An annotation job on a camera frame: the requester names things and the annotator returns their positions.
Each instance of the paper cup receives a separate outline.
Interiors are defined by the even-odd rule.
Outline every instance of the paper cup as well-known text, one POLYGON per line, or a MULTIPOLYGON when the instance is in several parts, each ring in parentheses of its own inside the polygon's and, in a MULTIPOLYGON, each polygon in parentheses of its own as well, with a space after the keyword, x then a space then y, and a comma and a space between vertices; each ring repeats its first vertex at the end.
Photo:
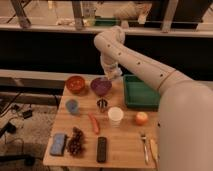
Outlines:
POLYGON ((124 113, 119 107, 111 107, 108 110, 109 122, 112 127, 118 127, 123 119, 124 113))

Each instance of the wooden table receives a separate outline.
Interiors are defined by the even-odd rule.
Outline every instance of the wooden table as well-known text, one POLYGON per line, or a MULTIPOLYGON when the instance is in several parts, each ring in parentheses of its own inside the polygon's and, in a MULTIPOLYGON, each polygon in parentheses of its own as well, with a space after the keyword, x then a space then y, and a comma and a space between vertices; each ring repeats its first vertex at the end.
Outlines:
POLYGON ((145 164, 143 143, 140 140, 139 131, 144 131, 148 139, 156 139, 157 113, 147 111, 149 122, 145 126, 137 126, 134 122, 134 116, 138 111, 130 110, 125 106, 123 83, 113 82, 112 89, 105 96, 105 99, 107 99, 109 107, 118 106, 122 108, 125 116, 119 128, 112 128, 109 124, 107 111, 105 113, 99 112, 96 106, 99 97, 92 92, 89 88, 89 84, 90 82, 87 82, 87 91, 81 95, 73 95, 66 87, 64 88, 60 107, 55 117, 55 122, 44 156, 44 165, 99 168, 154 168, 155 165, 151 156, 149 143, 147 143, 147 145, 150 162, 148 165, 145 164), (73 116, 66 110, 65 103, 69 99, 78 100, 78 116, 73 116), (101 130, 100 135, 96 135, 92 131, 92 125, 87 116, 88 113, 93 113, 99 121, 101 130), (61 132, 72 137, 72 128, 74 126, 80 128, 85 134, 85 151, 83 157, 72 157, 67 149, 65 149, 63 157, 49 155, 53 135, 61 132), (104 164, 96 162, 98 136, 105 136, 108 139, 107 162, 104 164))

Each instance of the remote control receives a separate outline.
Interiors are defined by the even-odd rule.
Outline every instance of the remote control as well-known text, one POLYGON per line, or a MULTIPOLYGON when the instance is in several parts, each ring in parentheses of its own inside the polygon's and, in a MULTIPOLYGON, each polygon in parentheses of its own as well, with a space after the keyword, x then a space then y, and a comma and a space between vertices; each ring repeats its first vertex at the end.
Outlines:
POLYGON ((106 137, 98 137, 98 147, 97 147, 97 162, 106 162, 106 148, 107 139, 106 137))

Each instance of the silver fork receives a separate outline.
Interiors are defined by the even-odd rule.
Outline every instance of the silver fork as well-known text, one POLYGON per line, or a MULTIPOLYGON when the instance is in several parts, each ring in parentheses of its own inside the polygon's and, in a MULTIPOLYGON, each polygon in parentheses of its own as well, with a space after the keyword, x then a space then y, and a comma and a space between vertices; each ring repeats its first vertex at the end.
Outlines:
POLYGON ((141 133, 141 132, 140 132, 140 136, 141 136, 141 140, 143 141, 143 144, 144 144, 145 162, 148 165, 148 163, 149 163, 149 156, 148 156, 148 150, 147 150, 147 146, 146 146, 147 137, 146 137, 145 133, 141 133))

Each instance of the purple bowl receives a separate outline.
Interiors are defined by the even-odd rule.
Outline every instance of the purple bowl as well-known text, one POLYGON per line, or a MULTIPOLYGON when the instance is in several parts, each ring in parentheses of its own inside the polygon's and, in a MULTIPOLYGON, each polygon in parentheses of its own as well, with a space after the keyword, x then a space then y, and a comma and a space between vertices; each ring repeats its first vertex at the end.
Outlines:
POLYGON ((112 83, 106 77, 98 77, 91 82, 90 87, 96 95, 104 96, 111 89, 112 83))

